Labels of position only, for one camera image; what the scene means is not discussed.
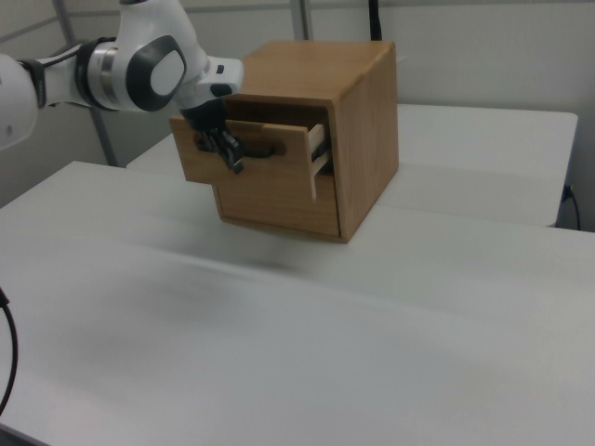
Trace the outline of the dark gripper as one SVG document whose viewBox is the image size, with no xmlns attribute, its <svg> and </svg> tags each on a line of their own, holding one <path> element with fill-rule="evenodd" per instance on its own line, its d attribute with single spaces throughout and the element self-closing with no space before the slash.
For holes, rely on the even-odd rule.
<svg viewBox="0 0 595 446">
<path fill-rule="evenodd" d="M 223 98 L 211 99 L 202 105 L 180 109 L 179 112 L 198 133 L 198 149 L 222 156 L 228 168 L 235 174 L 243 171 L 244 146 L 228 130 L 227 110 Z"/>
</svg>

